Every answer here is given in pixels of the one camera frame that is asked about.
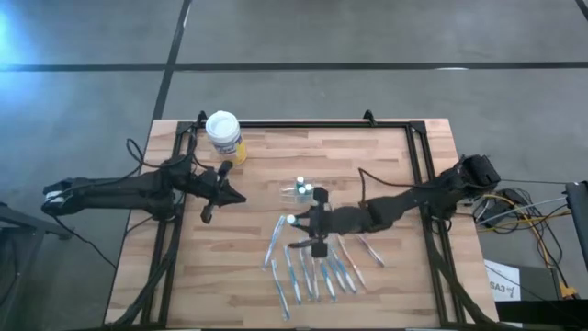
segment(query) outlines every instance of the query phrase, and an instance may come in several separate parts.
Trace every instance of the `wipes canister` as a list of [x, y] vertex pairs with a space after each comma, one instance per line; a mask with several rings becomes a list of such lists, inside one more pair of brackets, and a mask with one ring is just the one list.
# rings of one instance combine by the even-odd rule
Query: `wipes canister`
[[206, 121], [206, 133], [223, 160], [237, 166], [247, 158], [239, 121], [230, 112], [219, 110], [212, 114]]

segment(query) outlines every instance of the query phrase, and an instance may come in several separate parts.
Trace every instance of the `yellow label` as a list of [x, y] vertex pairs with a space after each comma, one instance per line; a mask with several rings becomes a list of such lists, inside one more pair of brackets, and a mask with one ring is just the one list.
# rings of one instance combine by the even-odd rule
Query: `yellow label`
[[241, 138], [239, 139], [239, 142], [236, 143], [235, 147], [235, 155], [231, 161], [234, 166], [238, 166], [247, 158], [247, 149], [245, 148], [245, 142]]

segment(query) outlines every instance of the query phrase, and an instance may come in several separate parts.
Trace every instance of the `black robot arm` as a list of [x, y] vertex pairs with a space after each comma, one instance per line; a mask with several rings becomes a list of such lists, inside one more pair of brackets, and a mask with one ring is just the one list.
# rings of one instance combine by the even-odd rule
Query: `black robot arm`
[[[310, 240], [291, 244], [291, 247], [312, 245], [314, 257], [324, 257], [326, 245], [322, 240], [329, 233], [374, 233], [390, 228], [396, 220], [415, 207], [425, 206], [434, 218], [447, 220], [456, 210], [458, 201], [477, 198], [492, 191], [500, 177], [486, 156], [463, 157], [453, 167], [422, 185], [394, 197], [378, 197], [359, 202], [359, 207], [341, 207], [333, 211], [328, 204], [328, 192], [316, 188], [314, 206], [297, 215], [292, 226], [309, 234]], [[308, 225], [301, 220], [309, 219]]]
[[219, 172], [207, 168], [199, 175], [190, 170], [191, 158], [179, 155], [162, 163], [156, 171], [124, 178], [67, 178], [43, 189], [41, 209], [52, 215], [68, 215], [84, 209], [140, 209], [158, 221], [175, 216], [174, 189], [207, 199], [201, 214], [210, 222], [213, 206], [245, 202], [246, 198], [226, 178], [232, 163], [225, 161]]

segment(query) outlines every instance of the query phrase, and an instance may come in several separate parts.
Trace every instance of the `wire bundle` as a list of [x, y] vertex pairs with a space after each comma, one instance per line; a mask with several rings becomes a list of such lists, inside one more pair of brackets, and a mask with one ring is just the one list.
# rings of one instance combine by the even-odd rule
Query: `wire bundle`
[[[556, 269], [558, 271], [558, 273], [560, 274], [561, 281], [563, 282], [563, 284], [566, 287], [569, 287], [568, 281], [566, 281], [566, 278], [563, 275], [563, 272], [561, 271], [561, 268], [560, 268], [560, 263], [561, 263], [561, 260], [563, 259], [563, 250], [561, 248], [560, 241], [558, 240], [557, 236], [553, 233], [553, 230], [551, 229], [551, 227], [548, 223], [548, 220], [550, 220], [550, 219], [554, 219], [554, 218], [560, 217], [560, 216], [569, 215], [571, 213], [569, 210], [558, 212], [561, 209], [566, 208], [567, 205], [565, 205], [565, 204], [561, 205], [561, 206], [555, 208], [554, 210], [552, 210], [547, 215], [544, 215], [537, 207], [534, 206], [535, 204], [533, 203], [531, 196], [527, 191], [525, 191], [521, 188], [511, 188], [511, 190], [515, 191], [523, 198], [523, 200], [524, 200], [523, 203], [516, 204], [514, 201], [509, 200], [506, 197], [502, 196], [503, 190], [497, 191], [496, 194], [487, 194], [487, 195], [482, 196], [482, 201], [480, 202], [478, 207], [474, 210], [472, 217], [474, 218], [474, 221], [476, 222], [476, 224], [480, 225], [482, 223], [482, 222], [480, 222], [481, 216], [483, 216], [483, 214], [488, 210], [490, 203], [492, 203], [493, 201], [495, 202], [496, 200], [502, 200], [511, 206], [511, 209], [513, 210], [512, 214], [517, 219], [517, 221], [502, 223], [500, 225], [496, 224], [493, 227], [490, 227], [487, 229], [480, 229], [478, 231], [479, 232], [492, 231], [497, 234], [511, 234], [514, 231], [530, 230], [531, 232], [533, 232], [533, 235], [537, 239], [537, 252], [541, 256], [541, 258], [543, 258], [543, 260], [545, 261], [545, 266], [549, 269], [552, 269], [552, 268]], [[516, 209], [518, 209], [518, 208], [520, 208], [526, 212], [516, 211]], [[557, 257], [554, 257], [554, 255], [549, 251], [547, 245], [545, 244], [544, 236], [545, 236], [546, 230], [547, 230], [547, 232], [549, 232], [549, 234], [551, 235], [551, 237], [553, 239], [553, 242], [557, 246], [557, 249], [559, 251], [559, 253], [556, 255]]]

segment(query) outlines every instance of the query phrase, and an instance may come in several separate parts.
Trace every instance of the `gray floor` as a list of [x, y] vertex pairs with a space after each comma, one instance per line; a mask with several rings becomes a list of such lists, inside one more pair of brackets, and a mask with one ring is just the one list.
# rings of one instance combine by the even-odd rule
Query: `gray floor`
[[[165, 63], [181, 0], [0, 2], [0, 63]], [[196, 0], [179, 63], [588, 61], [572, 0]], [[47, 219], [42, 187], [114, 177], [135, 164], [162, 72], [0, 73], [0, 200]], [[165, 119], [226, 109], [242, 119], [449, 118], [461, 154], [503, 177], [584, 180], [588, 70], [175, 73]], [[562, 186], [518, 185], [535, 200]], [[557, 206], [547, 206], [545, 211]], [[63, 219], [118, 257], [127, 211]], [[568, 281], [588, 296], [570, 218], [553, 222]], [[542, 266], [531, 233], [481, 234], [494, 261]], [[79, 241], [48, 238], [19, 330], [99, 325], [113, 271]]]

